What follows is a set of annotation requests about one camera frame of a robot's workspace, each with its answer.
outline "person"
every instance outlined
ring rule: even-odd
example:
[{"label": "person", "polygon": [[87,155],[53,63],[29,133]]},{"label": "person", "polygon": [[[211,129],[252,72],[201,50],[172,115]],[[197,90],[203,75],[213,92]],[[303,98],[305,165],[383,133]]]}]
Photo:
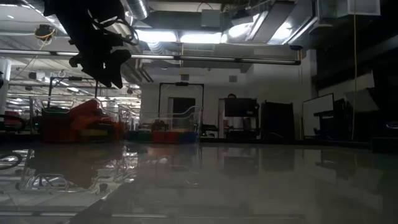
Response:
[{"label": "person", "polygon": [[[236,99],[236,95],[230,93],[228,95],[229,99]],[[243,118],[240,117],[227,117],[228,129],[243,129]]]}]

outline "whiteboard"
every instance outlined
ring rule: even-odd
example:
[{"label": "whiteboard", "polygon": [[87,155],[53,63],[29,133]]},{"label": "whiteboard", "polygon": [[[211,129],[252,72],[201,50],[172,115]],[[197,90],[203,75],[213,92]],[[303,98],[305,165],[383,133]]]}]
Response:
[{"label": "whiteboard", "polygon": [[314,128],[320,129],[319,117],[314,113],[333,111],[333,94],[303,102],[304,136],[315,136]]}]

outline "glossy floor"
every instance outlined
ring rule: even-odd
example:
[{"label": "glossy floor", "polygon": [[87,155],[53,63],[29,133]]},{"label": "glossy floor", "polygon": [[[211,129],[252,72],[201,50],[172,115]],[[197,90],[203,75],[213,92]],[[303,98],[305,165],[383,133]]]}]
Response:
[{"label": "glossy floor", "polygon": [[337,147],[45,146],[0,167],[0,223],[398,223],[398,158]]}]

